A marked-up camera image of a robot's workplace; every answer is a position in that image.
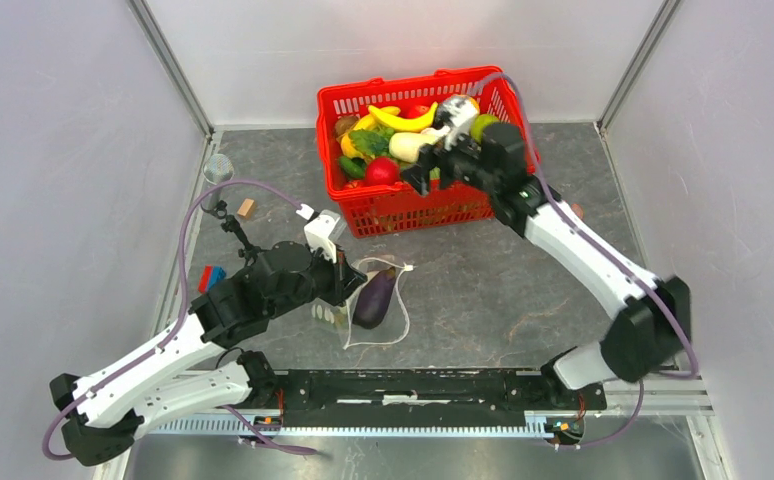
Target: white drawstring bag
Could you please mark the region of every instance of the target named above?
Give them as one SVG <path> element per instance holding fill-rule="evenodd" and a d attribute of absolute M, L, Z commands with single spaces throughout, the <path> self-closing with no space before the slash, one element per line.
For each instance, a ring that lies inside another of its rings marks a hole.
<path fill-rule="evenodd" d="M 410 316 L 399 294 L 402 276 L 405 272 L 413 270 L 413 265 L 406 265 L 396 260 L 392 255 L 362 258 L 352 267 L 366 274 L 367 282 L 346 300 L 343 305 L 334 307 L 325 302 L 316 302 L 311 308 L 311 313 L 320 322 L 331 324 L 343 342 L 343 350 L 355 345 L 393 345 L 404 340 L 411 328 Z M 395 268 L 396 281 L 390 295 L 390 306 L 384 320 L 372 329 L 366 329 L 354 325 L 355 308 L 357 307 L 360 292 L 370 284 L 375 276 L 389 268 Z"/>

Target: eggplant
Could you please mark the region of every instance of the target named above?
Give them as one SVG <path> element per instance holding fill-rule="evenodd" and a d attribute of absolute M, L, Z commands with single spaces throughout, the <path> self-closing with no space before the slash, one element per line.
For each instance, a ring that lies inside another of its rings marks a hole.
<path fill-rule="evenodd" d="M 372 280 L 361 289 L 352 315 L 352 325 L 371 330 L 384 321 L 390 300 L 393 298 L 393 287 L 396 286 L 396 267 L 378 272 Z"/>

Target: red plastic basket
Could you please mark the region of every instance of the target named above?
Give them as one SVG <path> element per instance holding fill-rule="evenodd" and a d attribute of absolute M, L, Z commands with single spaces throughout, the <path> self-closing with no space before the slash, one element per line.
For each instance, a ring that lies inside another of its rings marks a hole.
<path fill-rule="evenodd" d="M 406 183 L 344 190 L 346 177 L 337 163 L 342 151 L 334 138 L 337 119 L 345 115 L 366 115 L 368 105 L 395 105 L 404 111 L 414 105 L 442 102 L 451 95 L 466 93 L 482 78 L 501 71 L 494 66 L 437 70 L 425 77 L 391 81 L 373 78 L 368 82 L 326 87 L 319 91 L 316 140 L 325 169 L 325 186 L 328 196 L 339 204 L 354 236 L 368 237 L 469 222 L 491 217 L 493 211 L 487 195 L 457 183 L 439 190 L 437 181 L 432 182 L 432 191 L 426 197 L 419 196 Z M 492 113 L 504 122 L 519 125 L 525 137 L 526 126 L 519 115 L 519 103 L 504 80 L 490 82 L 475 99 L 482 113 Z M 527 159 L 527 163 L 529 172 L 533 172 L 531 161 Z"/>

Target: red pepper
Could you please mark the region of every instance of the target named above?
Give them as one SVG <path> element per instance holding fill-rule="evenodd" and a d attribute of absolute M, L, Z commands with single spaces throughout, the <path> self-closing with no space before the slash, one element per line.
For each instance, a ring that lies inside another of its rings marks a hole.
<path fill-rule="evenodd" d="M 408 110 L 408 113 L 405 114 L 405 118 L 417 118 L 425 115 L 428 113 L 428 110 L 431 107 L 428 105 L 414 105 Z"/>

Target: basket of produce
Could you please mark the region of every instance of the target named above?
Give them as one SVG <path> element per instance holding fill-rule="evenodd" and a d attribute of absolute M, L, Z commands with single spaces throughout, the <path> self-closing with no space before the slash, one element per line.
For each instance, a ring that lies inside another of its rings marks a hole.
<path fill-rule="evenodd" d="M 367 237 L 493 216 L 487 196 L 478 190 L 459 183 L 439 190 L 436 170 L 426 197 L 399 174 L 416 161 L 419 146 L 434 138 L 422 131 L 431 126 L 437 103 L 465 94 L 496 72 L 501 69 L 492 66 L 438 70 L 425 77 L 374 78 L 319 91 L 316 135 L 325 186 L 352 234 Z M 525 137 L 519 103 L 504 80 L 490 82 L 473 100 L 482 113 L 473 135 L 502 121 L 518 125 Z"/>

